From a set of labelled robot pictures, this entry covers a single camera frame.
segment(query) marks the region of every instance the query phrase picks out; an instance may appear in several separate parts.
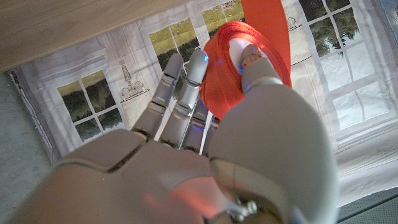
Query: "red ribbon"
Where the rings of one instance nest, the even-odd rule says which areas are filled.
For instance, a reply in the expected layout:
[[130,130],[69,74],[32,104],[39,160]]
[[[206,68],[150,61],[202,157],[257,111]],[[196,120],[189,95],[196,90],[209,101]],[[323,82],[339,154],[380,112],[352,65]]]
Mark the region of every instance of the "red ribbon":
[[258,46],[268,56],[283,83],[292,87],[289,33],[280,0],[241,2],[247,24],[227,22],[205,45],[209,64],[200,96],[205,106],[219,119],[244,98],[241,76],[229,56],[231,39],[244,39]]

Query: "window frame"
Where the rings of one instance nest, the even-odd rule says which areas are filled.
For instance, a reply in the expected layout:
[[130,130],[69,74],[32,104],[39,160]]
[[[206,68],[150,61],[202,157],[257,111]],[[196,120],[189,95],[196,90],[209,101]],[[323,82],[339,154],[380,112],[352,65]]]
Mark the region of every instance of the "window frame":
[[[333,132],[334,132],[334,135],[335,135],[335,138],[337,141],[338,151],[343,151],[343,150],[351,147],[353,144],[357,144],[358,142],[363,142],[364,139],[373,138],[372,136],[375,136],[378,133],[383,133],[384,131],[386,131],[388,129],[398,126],[398,118],[397,118],[398,107],[397,107],[396,101],[393,100],[394,97],[392,96],[392,93],[388,90],[388,88],[386,86],[385,79],[382,77],[384,74],[383,74],[382,68],[377,63],[379,58],[376,53],[376,50],[374,49],[374,47],[372,47],[373,43],[371,42],[371,40],[369,40],[367,37],[365,37],[366,34],[369,34],[372,32],[371,28],[369,26],[361,26],[358,23],[358,16],[357,16],[358,14],[356,13],[357,10],[360,10],[360,9],[358,9],[359,8],[358,4],[356,2],[353,2],[353,0],[350,0],[349,5],[331,12],[326,4],[326,1],[322,0],[322,3],[323,3],[323,7],[326,10],[326,15],[318,17],[316,19],[313,19],[312,21],[307,21],[304,11],[302,11],[303,17],[301,18],[301,23],[303,24],[303,28],[305,30],[307,39],[308,39],[308,41],[310,41],[310,50],[312,52],[312,56],[315,59],[315,65],[317,67],[317,72],[320,76],[323,91],[325,92],[326,103],[330,109],[331,119],[335,119],[338,121],[337,112],[336,112],[335,106],[333,104],[333,100],[338,97],[341,97],[351,91],[355,91],[357,99],[361,102],[361,99],[359,98],[356,90],[358,90],[362,87],[365,87],[366,85],[372,84],[374,82],[378,82],[382,93],[387,93],[387,96],[384,96],[384,102],[387,106],[387,109],[389,110],[388,113],[385,113],[385,114],[382,114],[382,115],[379,115],[377,117],[373,117],[370,119],[364,119],[362,122],[354,124],[352,126],[349,126],[345,129],[340,129],[339,123],[337,123],[337,122],[333,123],[332,128],[333,128]],[[358,29],[359,29],[363,39],[360,41],[357,41],[353,44],[344,46],[342,44],[341,37],[338,32],[338,28],[337,28],[337,25],[336,25],[336,22],[335,22],[333,16],[335,14],[337,14],[339,12],[343,12],[349,8],[352,8],[352,10],[355,13],[355,16],[356,16],[355,20],[356,20]],[[310,29],[310,25],[314,24],[316,22],[319,22],[323,19],[327,19],[327,18],[330,18],[330,20],[331,20],[331,23],[335,30],[336,38],[338,39],[341,48],[336,49],[334,52],[332,52],[330,54],[319,57],[318,51],[316,50],[316,47],[315,47],[315,40],[314,40],[312,31]],[[323,72],[321,60],[331,57],[331,56],[334,56],[340,52],[344,52],[346,54],[347,49],[350,49],[350,48],[355,47],[362,43],[365,43],[366,50],[368,51],[368,54],[369,54],[371,60],[376,61],[376,63],[373,63],[374,73],[372,75],[368,75],[364,78],[360,78],[359,80],[352,81],[351,83],[349,83],[343,87],[340,87],[340,88],[330,91],[325,74]],[[352,78],[351,65],[348,62],[349,58],[347,57],[346,60],[347,60],[349,70],[350,70],[350,77]]]
[[[124,115],[123,108],[121,107],[121,104],[120,104],[121,99],[118,94],[118,88],[116,86],[115,81],[113,80],[113,78],[110,75],[108,64],[107,64],[104,56],[100,56],[100,57],[94,59],[93,61],[90,61],[87,64],[83,63],[80,66],[77,66],[75,68],[71,68],[67,71],[56,73],[56,74],[53,74],[51,77],[42,79],[43,83],[46,86],[46,89],[48,91],[48,95],[50,96],[50,101],[52,101],[52,104],[54,105],[54,109],[53,109],[52,113],[56,113],[58,116],[58,119],[55,120],[54,128],[57,128],[59,130],[59,133],[61,133],[63,135],[63,138],[69,140],[69,142],[67,142],[67,145],[68,145],[68,148],[70,151],[77,149],[80,146],[82,146],[83,144],[89,142],[89,141],[83,142],[81,140],[80,135],[78,134],[78,131],[75,128],[75,125],[78,125],[78,124],[84,122],[82,120],[86,119],[86,118],[76,121],[75,123],[72,121],[69,111],[63,101],[63,98],[61,97],[61,94],[58,92],[58,87],[65,86],[65,85],[73,83],[77,80],[80,80],[80,82],[81,82],[82,78],[87,77],[88,75],[91,75],[100,70],[102,70],[104,73],[104,77],[106,79],[106,82],[108,83],[109,90],[110,90],[112,97],[114,99],[114,102],[115,102],[114,106],[116,106],[116,108],[119,111],[119,114],[122,118],[124,128],[127,129],[128,122]],[[107,112],[107,111],[103,110],[103,111],[100,111],[99,113],[93,113],[92,115],[90,115],[87,118],[92,118],[92,116],[95,114],[97,114],[99,116],[101,114],[104,114],[105,112]]]
[[85,96],[85,99],[86,99],[86,102],[87,102],[87,104],[88,104],[88,107],[90,108],[91,115],[88,116],[88,117],[86,117],[86,118],[83,118],[83,119],[80,119],[80,120],[78,120],[78,121],[75,121],[75,122],[72,121],[74,127],[76,127],[77,125],[79,125],[79,124],[81,124],[81,123],[84,123],[84,122],[86,122],[86,121],[89,121],[89,120],[91,120],[91,119],[94,118],[95,121],[96,121],[97,126],[99,127],[99,130],[100,130],[101,134],[104,134],[104,133],[107,133],[107,132],[109,132],[109,131],[114,130],[114,128],[111,128],[109,131],[105,131],[105,130],[103,129],[103,127],[102,127],[102,124],[101,124],[100,120],[98,119],[98,116],[101,116],[101,115],[103,115],[103,114],[105,114],[105,113],[107,113],[107,112],[109,112],[109,111],[111,111],[111,110],[113,110],[113,109],[118,108],[116,101],[115,101],[115,104],[114,104],[113,106],[110,106],[109,108],[106,108],[106,109],[104,109],[104,110],[101,110],[100,112],[95,112],[94,107],[93,107],[93,105],[91,104],[90,97],[89,97],[88,94],[87,94],[87,90],[86,90],[86,88],[84,87],[84,84],[83,84],[83,82],[82,82],[82,80],[81,80],[82,78],[85,78],[85,77],[79,77],[79,78],[77,78],[77,80],[76,80],[75,82],[78,82],[78,83],[79,83],[79,86],[80,86],[81,90],[83,91],[83,94],[84,94],[84,96]]

